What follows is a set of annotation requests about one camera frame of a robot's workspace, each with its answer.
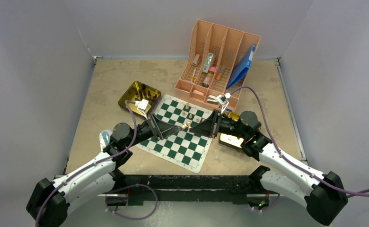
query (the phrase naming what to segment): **blue folder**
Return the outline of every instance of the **blue folder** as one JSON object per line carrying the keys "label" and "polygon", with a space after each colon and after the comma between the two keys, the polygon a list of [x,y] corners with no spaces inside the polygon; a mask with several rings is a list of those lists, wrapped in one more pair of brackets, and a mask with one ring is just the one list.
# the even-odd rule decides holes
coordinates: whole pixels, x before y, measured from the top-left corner
{"label": "blue folder", "polygon": [[232,74],[229,77],[228,86],[226,89],[230,88],[234,84],[236,84],[239,80],[241,80],[248,72],[251,66],[251,60],[254,56],[256,46],[252,45],[247,53],[244,55],[242,60],[240,60],[239,64],[232,70]]}

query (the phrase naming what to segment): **beige table surface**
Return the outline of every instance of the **beige table surface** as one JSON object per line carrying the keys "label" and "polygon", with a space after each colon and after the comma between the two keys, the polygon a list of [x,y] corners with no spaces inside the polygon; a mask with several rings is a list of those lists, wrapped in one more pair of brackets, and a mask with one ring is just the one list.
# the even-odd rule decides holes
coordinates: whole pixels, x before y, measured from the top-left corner
{"label": "beige table surface", "polygon": [[[154,87],[160,90],[162,95],[175,96],[174,87],[186,63],[187,61],[183,60],[98,60],[71,148],[66,173],[85,164],[100,152],[98,135],[102,130],[112,130],[120,122],[127,122],[133,127],[130,115],[118,106],[118,100],[133,81],[137,80]],[[259,95],[268,125],[279,146],[300,159],[288,106],[274,62],[254,61],[245,85],[251,86]],[[236,113],[245,110],[254,111],[263,122],[258,103],[248,90],[242,91]],[[136,120],[137,124],[142,122],[140,118]],[[261,131],[267,135],[264,125]],[[130,150],[134,153],[133,156],[119,168],[126,174],[195,175],[138,147]],[[249,175],[260,165],[260,162],[243,153],[222,147],[218,144],[217,137],[211,144],[201,171],[197,175]]]}

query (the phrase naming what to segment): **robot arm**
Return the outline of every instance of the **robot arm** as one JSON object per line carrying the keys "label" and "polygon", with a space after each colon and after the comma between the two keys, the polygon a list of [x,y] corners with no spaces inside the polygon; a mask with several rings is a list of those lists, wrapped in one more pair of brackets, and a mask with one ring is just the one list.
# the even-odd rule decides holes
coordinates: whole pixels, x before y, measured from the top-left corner
{"label": "robot arm", "polygon": [[[297,166],[308,169],[316,176],[319,176],[320,179],[343,188],[339,176],[332,172],[325,175],[320,171],[304,165],[283,151],[281,152],[282,155],[279,155],[271,140],[259,131],[260,126],[261,123],[257,120],[253,112],[245,111],[241,114],[238,121],[234,121],[215,110],[209,118],[192,127],[190,132],[200,133],[209,137],[216,137],[221,132],[243,138],[244,142],[241,147],[245,154],[269,164],[285,175],[280,176],[269,168],[260,166],[247,177],[250,181],[249,184],[257,187],[260,192],[272,190],[293,199],[306,207],[309,214],[318,222],[329,225],[347,203],[346,195],[330,189],[318,180],[305,175],[302,171],[283,160],[282,157],[285,156],[291,159]],[[181,127],[162,122],[152,114],[148,120],[137,126],[134,144],[153,136],[161,140],[180,130],[182,130]],[[59,226],[68,214],[91,198],[101,193],[127,186],[128,182],[131,181],[125,180],[125,175],[118,168],[131,157],[132,152],[126,151],[120,156],[111,159],[108,158],[124,150],[130,144],[133,137],[134,131],[128,124],[117,124],[111,135],[110,143],[94,159],[84,165],[92,165],[92,167],[85,171],[81,171],[82,167],[80,167],[70,173],[69,175],[80,172],[71,181],[67,181],[69,175],[55,179],[52,182],[49,182],[47,179],[41,180],[35,187],[26,210],[35,219],[45,199],[50,196],[51,192],[58,185],[63,183],[65,185],[51,197],[40,218],[40,226]],[[100,159],[108,160],[97,164],[97,160]],[[187,178],[187,176],[174,177],[175,181],[179,182],[178,179],[181,179],[181,177],[184,177],[184,179]],[[212,176],[204,177],[208,180],[219,178]],[[131,184],[141,183],[139,177],[134,176],[132,179],[135,181],[131,182]],[[167,179],[160,178],[160,180],[162,182],[160,185],[163,186],[172,183],[167,182]],[[232,194],[232,189],[228,191],[222,186],[222,190]]]}
{"label": "robot arm", "polygon": [[[238,121],[228,118],[225,114],[214,110],[209,118],[199,125],[190,129],[190,132],[200,133],[204,136],[216,137],[219,132],[243,138],[242,151],[257,161],[269,164],[278,169],[284,176],[277,177],[277,183],[272,183],[272,170],[256,171],[252,174],[255,184],[266,190],[272,190],[286,195],[297,203],[306,206],[308,213],[323,225],[331,224],[332,220],[339,214],[347,204],[347,195],[343,192],[331,189],[321,183],[315,177],[327,183],[343,189],[340,177],[330,172],[324,174],[315,170],[297,159],[293,158],[283,150],[279,154],[272,141],[260,132],[261,123],[257,115],[251,111],[244,111]],[[286,157],[294,165],[312,173],[306,175],[303,171],[284,160]]]}

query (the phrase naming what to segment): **small bottle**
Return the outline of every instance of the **small bottle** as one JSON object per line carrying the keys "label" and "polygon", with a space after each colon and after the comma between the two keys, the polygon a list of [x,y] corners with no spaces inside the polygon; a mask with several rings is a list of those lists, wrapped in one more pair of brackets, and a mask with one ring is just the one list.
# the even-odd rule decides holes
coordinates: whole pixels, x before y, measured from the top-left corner
{"label": "small bottle", "polygon": [[203,83],[201,84],[201,86],[203,87],[209,87],[212,78],[214,78],[214,74],[216,73],[217,68],[216,67],[211,67],[210,70],[208,71],[207,76],[205,77]]}

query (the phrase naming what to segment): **gray wall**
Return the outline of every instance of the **gray wall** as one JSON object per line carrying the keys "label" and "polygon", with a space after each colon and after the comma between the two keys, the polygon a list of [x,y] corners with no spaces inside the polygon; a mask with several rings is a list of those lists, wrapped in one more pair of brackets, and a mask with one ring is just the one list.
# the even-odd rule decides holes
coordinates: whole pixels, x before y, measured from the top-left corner
{"label": "gray wall", "polygon": [[[308,162],[369,188],[369,0],[314,1],[281,67]],[[334,226],[369,226],[369,198]]]}
{"label": "gray wall", "polygon": [[66,164],[92,59],[62,0],[0,0],[0,226],[33,226],[39,180]]}
{"label": "gray wall", "polygon": [[98,56],[179,57],[197,19],[262,36],[258,58],[282,56],[313,0],[66,0]]}

